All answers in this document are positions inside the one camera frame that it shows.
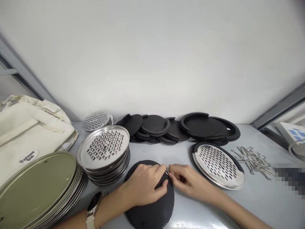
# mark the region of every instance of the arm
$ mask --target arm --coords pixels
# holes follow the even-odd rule
[[[173,185],[187,195],[202,202],[215,205],[229,215],[243,229],[272,229],[269,225],[240,206],[225,192],[210,184],[188,165],[169,165]]]
[[[165,165],[140,164],[128,181],[102,199],[95,213],[95,228],[100,228],[134,206],[151,204],[164,196],[168,181],[165,180],[157,189],[155,187],[165,170]],[[56,229],[86,229],[86,220],[87,214],[84,209],[58,225]]]

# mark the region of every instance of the stainless steel grater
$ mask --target stainless steel grater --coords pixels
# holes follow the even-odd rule
[[[244,184],[244,173],[240,171],[234,162],[221,149],[202,144],[193,159],[199,170],[215,184],[229,190],[239,190]]]
[[[83,130],[93,132],[113,124],[113,116],[102,111],[94,112],[83,120]]]
[[[122,126],[106,126],[89,134],[78,149],[77,161],[96,185],[109,185],[126,171],[129,133]]]

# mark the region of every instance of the left hand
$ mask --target left hand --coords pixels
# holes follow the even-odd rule
[[[120,187],[129,199],[131,207],[154,203],[167,193],[168,180],[155,189],[165,170],[164,164],[161,166],[140,164],[136,168],[131,177]]]

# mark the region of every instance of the white canvas bag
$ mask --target white canvas bag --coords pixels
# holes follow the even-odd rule
[[[77,139],[68,116],[47,100],[12,95],[0,111],[0,187],[25,165],[68,150]]]

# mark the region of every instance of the watch strap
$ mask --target watch strap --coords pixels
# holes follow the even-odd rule
[[[95,229],[94,227],[94,215],[87,217],[86,220],[87,229]]]

